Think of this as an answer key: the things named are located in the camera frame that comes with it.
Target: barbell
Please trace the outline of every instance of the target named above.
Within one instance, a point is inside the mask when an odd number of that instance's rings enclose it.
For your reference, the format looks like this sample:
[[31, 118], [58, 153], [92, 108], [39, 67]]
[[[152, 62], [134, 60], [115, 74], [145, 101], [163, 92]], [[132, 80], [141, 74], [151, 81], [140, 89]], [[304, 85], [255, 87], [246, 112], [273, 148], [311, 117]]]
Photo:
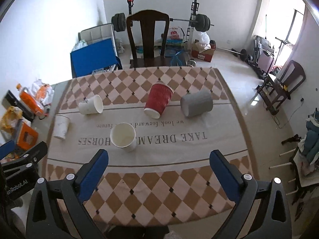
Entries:
[[[190, 22], [190, 26], [194, 27], [197, 31], [205, 32], [210, 29], [211, 24], [210, 18], [208, 18], [205, 14], [197, 14], [195, 20], [183, 20], [183, 19], [169, 19], [172, 21], [183, 21], [183, 22]], [[112, 17], [111, 20], [114, 30], [116, 32], [122, 32], [126, 30], [126, 18], [124, 13], [117, 13]]]
[[210, 44], [213, 44], [213, 46], [215, 46], [214, 48], [218, 48], [218, 49], [222, 49], [222, 50], [226, 50], [226, 51], [229, 51], [229, 52], [232, 52], [234, 55], [237, 56], [237, 54], [239, 55], [240, 59], [245, 62], [248, 58], [248, 53], [247, 53], [247, 50], [246, 49], [242, 49], [240, 52], [237, 52], [235, 49], [225, 49], [225, 48], [221, 48], [221, 47], [216, 47], [216, 42], [214, 40], [211, 40], [209, 42]]

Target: red ribbed paper cup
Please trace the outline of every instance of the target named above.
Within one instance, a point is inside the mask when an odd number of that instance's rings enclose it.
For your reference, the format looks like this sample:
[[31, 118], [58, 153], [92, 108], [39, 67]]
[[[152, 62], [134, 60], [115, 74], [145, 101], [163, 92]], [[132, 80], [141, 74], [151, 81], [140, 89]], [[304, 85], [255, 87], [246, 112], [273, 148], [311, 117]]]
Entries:
[[148, 96], [144, 112], [153, 119], [159, 119], [172, 98], [173, 90], [163, 83], [153, 84]]

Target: orange bottle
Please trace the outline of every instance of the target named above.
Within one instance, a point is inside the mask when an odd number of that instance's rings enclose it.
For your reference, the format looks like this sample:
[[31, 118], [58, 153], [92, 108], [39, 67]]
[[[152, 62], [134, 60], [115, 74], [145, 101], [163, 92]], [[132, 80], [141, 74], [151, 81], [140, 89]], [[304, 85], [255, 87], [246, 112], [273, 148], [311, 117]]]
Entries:
[[22, 87], [21, 84], [17, 84], [17, 90], [21, 100], [30, 108], [30, 110], [36, 115], [43, 114], [43, 106], [37, 102], [32, 95], [28, 93], [28, 88]]

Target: tiled floor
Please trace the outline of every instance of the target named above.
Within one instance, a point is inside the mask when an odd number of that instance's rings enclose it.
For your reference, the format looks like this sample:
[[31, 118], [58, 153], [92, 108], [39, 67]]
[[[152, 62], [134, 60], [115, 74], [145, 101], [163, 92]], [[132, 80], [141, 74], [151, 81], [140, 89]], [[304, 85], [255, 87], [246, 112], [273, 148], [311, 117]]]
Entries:
[[[129, 51], [130, 48], [128, 47], [126, 48], [126, 52], [120, 55], [124, 68], [129, 67]], [[218, 68], [231, 89], [248, 127], [256, 155], [260, 180], [270, 181], [273, 177], [279, 177], [285, 191], [293, 191], [294, 183], [287, 183], [294, 178], [289, 166], [269, 169], [269, 166], [288, 162], [290, 155], [279, 157], [279, 154], [295, 148], [295, 144], [288, 143], [284, 146], [281, 145], [281, 141], [294, 135], [289, 123], [280, 129], [272, 119], [271, 114], [264, 109], [264, 104], [260, 97], [258, 97], [259, 101], [257, 104], [252, 105], [252, 100], [256, 97], [256, 87], [262, 83], [262, 80], [257, 78], [250, 66], [239, 58], [234, 57], [231, 53], [216, 51], [211, 63], [202, 60], [196, 60], [196, 62], [197, 67], [212, 66]], [[280, 127], [287, 122], [287, 117], [282, 110], [279, 111], [276, 117], [280, 121]], [[290, 206], [292, 199], [293, 195], [288, 196]], [[296, 213], [296, 205], [290, 207], [293, 220]], [[292, 221], [293, 235], [300, 235], [302, 233], [318, 207], [318, 200], [311, 200], [307, 204], [297, 222]], [[247, 234], [257, 209], [258, 202], [255, 202], [251, 215], [248, 217], [239, 238]], [[184, 239], [208, 239], [215, 234], [229, 213], [230, 211], [227, 211], [199, 221], [173, 225], [170, 226], [170, 229], [180, 234]]]

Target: red cardboard box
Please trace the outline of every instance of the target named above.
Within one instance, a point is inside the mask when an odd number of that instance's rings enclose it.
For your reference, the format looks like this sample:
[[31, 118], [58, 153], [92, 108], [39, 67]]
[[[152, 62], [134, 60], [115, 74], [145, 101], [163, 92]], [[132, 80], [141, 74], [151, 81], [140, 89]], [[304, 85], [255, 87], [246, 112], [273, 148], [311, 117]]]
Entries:
[[202, 59], [206, 62], [211, 62], [214, 52], [215, 52], [215, 46], [211, 44], [211, 48], [207, 49], [203, 52], [199, 52], [198, 47], [195, 45], [195, 43], [199, 42], [199, 40], [195, 39], [194, 44], [192, 45], [192, 57]]

